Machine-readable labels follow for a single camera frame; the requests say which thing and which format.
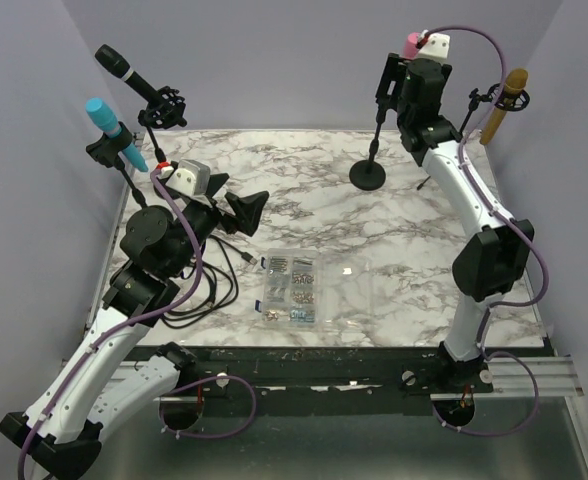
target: white marble tabletop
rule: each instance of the white marble tabletop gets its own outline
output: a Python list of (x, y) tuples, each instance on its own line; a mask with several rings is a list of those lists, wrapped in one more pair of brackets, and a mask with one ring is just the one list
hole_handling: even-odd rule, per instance
[[(381, 134), (379, 162), (387, 172), (383, 188), (362, 192), (349, 183), (352, 164), (366, 157), (371, 132), (350, 131), (172, 131), (157, 133), (168, 159), (199, 160), (230, 180), (239, 196), (270, 192), (263, 220), (252, 238), (225, 237), (260, 257), (270, 248), (304, 248), (369, 259), (371, 318), (357, 326), (275, 328), (254, 311), (262, 298), (262, 272), (230, 251), (240, 284), (238, 300), (194, 326), (170, 330), (159, 322), (141, 345), (175, 341), (185, 345), (238, 346), (436, 346), (454, 316), (458, 290), (450, 267), (465, 244), (456, 214), (435, 182), (420, 191), (425, 173), (407, 154), (394, 131)], [(142, 147), (150, 168), (156, 164), (148, 137)], [(493, 185), (485, 151), (476, 139), (468, 154)], [(148, 174), (135, 174), (148, 203), (163, 204), (152, 193)], [(138, 209), (130, 198), (125, 221)], [(110, 273), (126, 260), (118, 247)], [(205, 260), (226, 269), (215, 242)], [(183, 290), (189, 286), (183, 282)], [(207, 294), (202, 282), (194, 302)], [(508, 296), (529, 298), (523, 281)], [(488, 346), (540, 346), (541, 329), (532, 308), (501, 308), (493, 315)]]

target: black microphone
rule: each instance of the black microphone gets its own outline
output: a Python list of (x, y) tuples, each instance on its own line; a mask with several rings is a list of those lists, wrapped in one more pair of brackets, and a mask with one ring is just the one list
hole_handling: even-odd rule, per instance
[(148, 104), (158, 105), (163, 103), (163, 97), (147, 83), (143, 77), (134, 71), (123, 55), (118, 53), (109, 45), (103, 45), (94, 54), (98, 63), (105, 70), (110, 72), (116, 78), (120, 78), (128, 84), (136, 93), (143, 97)]

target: gray backdrop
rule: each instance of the gray backdrop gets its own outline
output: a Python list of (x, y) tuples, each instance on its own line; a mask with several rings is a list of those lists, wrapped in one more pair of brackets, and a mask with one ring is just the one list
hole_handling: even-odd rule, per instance
[(506, 203), (534, 223), (552, 274), (541, 313), (588, 402), (588, 2), (563, 3), (528, 69), (531, 106), (508, 114), (490, 160)]
[[(122, 183), (85, 154), (109, 97), (59, 0), (0, 2), (0, 420), (42, 394), (81, 338)], [(18, 449), (0, 434), (0, 480)]]
[[(522, 66), (561, 0), (64, 0), (92, 51), (108, 43), (156, 88), (187, 100), (191, 128), (374, 128), (387, 54), (407, 35), (462, 23), (486, 29)], [(443, 112), (498, 81), (486, 42), (457, 33)], [(125, 118), (143, 100), (109, 74)], [(390, 114), (387, 126), (393, 128)]]

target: purple cable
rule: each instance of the purple cable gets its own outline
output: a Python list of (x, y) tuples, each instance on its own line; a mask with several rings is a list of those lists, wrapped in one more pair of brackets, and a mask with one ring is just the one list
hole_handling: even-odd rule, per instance
[[(503, 50), (498, 45), (498, 43), (496, 43), (496, 41), (489, 34), (485, 33), (484, 31), (479, 30), (474, 27), (467, 27), (467, 26), (463, 26), (463, 25), (448, 25), (445, 27), (435, 28), (433, 30), (429, 30), (428, 32), (426, 32), (425, 35), (429, 36), (432, 33), (445, 32), (448, 30), (460, 30), (460, 31), (476, 33), (478, 35), (481, 35), (482, 37), (485, 37), (494, 46), (494, 49), (496, 50), (496, 53), (498, 54), (498, 57), (499, 57), (499, 60), (501, 63), (501, 82), (499, 84), (497, 91), (502, 92), (503, 88), (505, 87), (505, 79), (506, 79), (505, 55), (503, 54)], [(502, 215), (500, 212), (494, 210), (494, 205), (485, 196), (485, 193), (483, 192), (481, 186), (478, 184), (478, 182), (476, 181), (476, 179), (472, 175), (472, 172), (469, 169), (469, 165), (467, 165), (465, 163), (465, 150), (464, 150), (464, 148), (470, 138), (470, 135), (472, 134), (472, 132), (474, 130), (476, 130), (486, 120), (486, 118), (492, 112), (494, 107), (496, 107), (496, 103), (499, 101), (499, 99), (500, 99), (500, 95), (497, 94), (494, 97), (494, 100), (492, 100), (492, 103), (491, 103), (490, 107), (487, 109), (487, 111), (485, 112), (485, 114), (472, 127), (470, 127), (469, 131), (464, 135), (463, 139), (461, 140), (461, 142), (458, 145), (458, 161), (461, 166), (461, 169), (463, 170), (463, 173), (465, 174), (468, 181), (472, 185), (474, 192), (479, 197), (481, 202), (483, 202), (483, 204), (489, 209), (490, 215), (494, 215), (501, 222), (503, 222), (508, 228), (510, 228), (516, 235), (518, 235), (518, 237), (523, 241), (523, 243), (525, 243), (525, 245), (527, 245), (527, 248), (529, 248), (530, 251), (534, 254), (534, 256), (536, 257), (536, 260), (538, 261), (539, 265), (541, 266), (541, 271), (543, 274), (543, 283), (541, 285), (541, 290), (538, 292), (538, 294), (534, 298), (532, 298), (531, 300), (528, 300), (526, 302), (506, 302), (506, 301), (501, 300), (499, 302), (494, 302), (494, 303), (490, 304), (488, 306), (487, 310), (485, 310), (485, 313), (483, 314), (483, 318), (481, 319), (481, 323), (479, 325), (479, 329), (476, 334), (476, 342), (479, 344), (481, 352), (487, 361), (490, 361), (493, 358), (507, 357), (507, 358), (511, 358), (512, 360), (518, 362), (527, 371), (527, 374), (532, 379), (532, 386), (534, 387), (534, 407), (532, 408), (532, 411), (530, 412), (528, 417), (525, 420), (523, 420), (523, 422), (521, 422), (519, 425), (517, 425), (517, 426), (515, 426), (505, 432), (476, 432), (474, 430), (468, 430), (466, 428), (459, 428), (459, 427), (455, 427), (453, 425), (448, 424), (447, 422), (445, 422), (441, 418), (441, 416), (438, 414), (436, 409), (435, 408), (433, 409), (434, 414), (436, 415), (436, 417), (439, 419), (439, 421), (441, 422), (441, 424), (444, 427), (449, 428), (450, 430), (454, 430), (457, 432), (461, 432), (461, 433), (465, 433), (467, 435), (473, 435), (473, 436), (477, 436), (477, 437), (502, 437), (505, 435), (511, 435), (513, 433), (519, 432), (522, 429), (524, 429), (525, 427), (527, 427), (532, 422), (532, 420), (534, 419), (536, 414), (538, 413), (538, 409), (539, 409), (539, 405), (540, 405), (539, 391), (538, 391), (538, 384), (536, 383), (536, 378), (534, 377), (532, 370), (530, 370), (530, 368), (522, 360), (520, 360), (518, 357), (516, 357), (515, 355), (512, 355), (511, 353), (508, 353), (508, 352), (499, 351), (499, 352), (494, 352), (493, 354), (491, 354), (489, 356), (485, 356), (485, 350), (484, 350), (484, 346), (483, 346), (483, 340), (484, 340), (483, 337), (485, 335), (485, 330), (487, 329), (487, 325), (489, 323), (492, 308), (498, 307), (498, 306), (529, 307), (530, 305), (534, 305), (535, 303), (538, 303), (545, 296), (545, 294), (547, 293), (547, 290), (549, 288), (549, 281), (550, 281), (549, 270), (547, 268), (547, 264), (545, 263), (545, 260), (543, 259), (543, 255), (541, 254), (541, 252), (534, 245), (534, 243), (532, 243), (532, 241), (529, 238), (527, 238), (527, 236), (513, 223), (513, 219), (508, 219), (504, 215)]]
[[(159, 182), (158, 179), (156, 178), (159, 173), (160, 173), (159, 170), (156, 170), (156, 169), (152, 170), (152, 172), (150, 173), (150, 178), (152, 180), (152, 183), (154, 184), (154, 186), (158, 190), (158, 192), (161, 194), (161, 197), (163, 197), (163, 199), (168, 203), (168, 205), (170, 206), (172, 211), (176, 214), (176, 217), (181, 222), (181, 225), (185, 229), (185, 232), (187, 233), (187, 236), (190, 239), (190, 243), (192, 244), (192, 248), (194, 250), (194, 256), (196, 257), (196, 276), (194, 278), (194, 283), (192, 284), (190, 289), (185, 293), (185, 295), (183, 295), (181, 298), (179, 298), (174, 303), (172, 303), (166, 307), (159, 308), (158, 310), (154, 310), (152, 312), (148, 312), (143, 315), (138, 315), (136, 317), (132, 317), (132, 318), (124, 321), (123, 323), (120, 323), (120, 324), (110, 328), (109, 330), (105, 331), (100, 337), (98, 337), (96, 339), (96, 341), (94, 343), (90, 344), (90, 347), (92, 348), (92, 350), (94, 352), (97, 351), (97, 349), (103, 344), (103, 342), (105, 342), (105, 340), (107, 340), (109, 337), (111, 337), (116, 332), (122, 330), (123, 328), (130, 327), (130, 326), (135, 325), (139, 322), (144, 322), (145, 320), (149, 320), (150, 318), (157, 317), (159, 315), (163, 315), (164, 313), (167, 313), (170, 310), (173, 310), (173, 309), (179, 307), (180, 305), (185, 303), (194, 294), (194, 292), (198, 288), (198, 284), (201, 281), (201, 276), (203, 275), (203, 257), (201, 255), (201, 247), (198, 243), (198, 238), (196, 238), (196, 234), (194, 233), (194, 230), (192, 230), (192, 227), (190, 226), (189, 222), (185, 218), (185, 215), (183, 215), (183, 212), (181, 212), (181, 209), (176, 205), (174, 200), (172, 200), (172, 197), (170, 197), (170, 195), (167, 193), (167, 190), (165, 190), (165, 187), (163, 186), (163, 184), (161, 184), (161, 182)], [(67, 376), (63, 379), (63, 381), (59, 385), (58, 389), (56, 390), (56, 392), (54, 392), (54, 394), (52, 395), (52, 398), (47, 403), (47, 405), (45, 406), (43, 411), (41, 412), (39, 419), (34, 423), (34, 426), (30, 430), (30, 432), (27, 434), (27, 437), (25, 438), (25, 441), (23, 442), (23, 446), (21, 448), (21, 453), (19, 454), (19, 457), (18, 457), (18, 479), (19, 480), (25, 480), (25, 460), (27, 459), (27, 452), (29, 451), (30, 445), (32, 444), (32, 441), (34, 440), (34, 437), (38, 433), (38, 430), (41, 428), (45, 419), (49, 416), (51, 411), (56, 406), (56, 402), (61, 398), (61, 396), (65, 392), (66, 388), (69, 386), (69, 384), (74, 379), (76, 374), (80, 371), (80, 369), (83, 368), (83, 365), (85, 365), (85, 362), (87, 362), (87, 359), (90, 358), (90, 356), (91, 356), (91, 354), (85, 352), (79, 358), (78, 362), (76, 362), (76, 365), (74, 365), (70, 369)]]
[(212, 434), (190, 433), (190, 432), (186, 432), (186, 431), (182, 431), (182, 430), (172, 430), (165, 423), (164, 412), (159, 407), (159, 416), (161, 418), (161, 421), (163, 422), (163, 428), (172, 432), (175, 435), (180, 435), (181, 437), (200, 438), (203, 440), (220, 440), (223, 438), (233, 437), (234, 435), (242, 432), (247, 427), (249, 427), (250, 424), (254, 421), (254, 417), (256, 415), (256, 394), (254, 393), (254, 389), (252, 388), (252, 386), (246, 380), (242, 379), (241, 377), (236, 377), (234, 375), (221, 375), (221, 376), (216, 376), (216, 377), (207, 377), (207, 378), (203, 378), (201, 380), (197, 380), (196, 382), (192, 382), (190, 384), (179, 387), (175, 390), (172, 390), (171, 392), (167, 393), (167, 395), (181, 393), (181, 392), (184, 392), (185, 390), (189, 390), (191, 388), (198, 387), (199, 385), (203, 385), (204, 383), (214, 382), (216, 380), (234, 380), (236, 382), (242, 383), (243, 386), (249, 390), (250, 396), (252, 397), (252, 410), (250, 411), (250, 414), (247, 417), (247, 420), (245, 420), (245, 422), (240, 427), (237, 427), (234, 430), (230, 430), (229, 432), (212, 433)]

